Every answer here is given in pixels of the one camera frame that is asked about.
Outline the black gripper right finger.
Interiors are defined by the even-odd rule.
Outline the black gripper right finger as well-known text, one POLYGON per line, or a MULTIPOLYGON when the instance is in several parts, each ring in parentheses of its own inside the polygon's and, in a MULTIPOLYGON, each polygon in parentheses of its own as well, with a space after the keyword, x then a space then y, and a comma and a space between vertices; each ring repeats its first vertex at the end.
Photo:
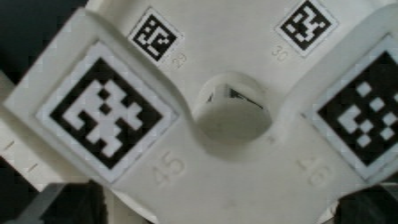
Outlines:
POLYGON ((339 199, 334 224, 398 224, 398 184, 380 184, 339 199))

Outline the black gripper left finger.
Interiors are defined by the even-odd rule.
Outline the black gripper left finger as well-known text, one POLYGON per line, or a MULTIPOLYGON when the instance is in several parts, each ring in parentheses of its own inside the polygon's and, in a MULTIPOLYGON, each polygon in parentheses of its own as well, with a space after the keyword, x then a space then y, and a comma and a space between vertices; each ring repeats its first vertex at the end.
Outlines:
POLYGON ((14 224, 108 224, 103 187, 94 181, 51 183, 14 224))

